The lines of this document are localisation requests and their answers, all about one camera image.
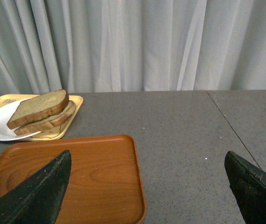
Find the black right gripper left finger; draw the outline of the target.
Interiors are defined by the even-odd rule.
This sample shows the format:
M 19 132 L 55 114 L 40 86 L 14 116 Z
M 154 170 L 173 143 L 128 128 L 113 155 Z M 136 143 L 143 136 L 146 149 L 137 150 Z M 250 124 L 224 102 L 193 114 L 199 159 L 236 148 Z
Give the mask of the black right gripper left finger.
M 0 224 L 54 224 L 72 165 L 68 150 L 0 197 Z

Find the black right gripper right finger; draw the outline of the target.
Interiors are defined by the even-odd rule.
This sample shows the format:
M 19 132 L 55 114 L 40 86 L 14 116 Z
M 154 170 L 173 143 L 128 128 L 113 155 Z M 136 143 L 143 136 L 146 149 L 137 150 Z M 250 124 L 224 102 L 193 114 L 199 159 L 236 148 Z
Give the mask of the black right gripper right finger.
M 245 223 L 266 224 L 266 172 L 233 151 L 226 154 L 224 165 Z

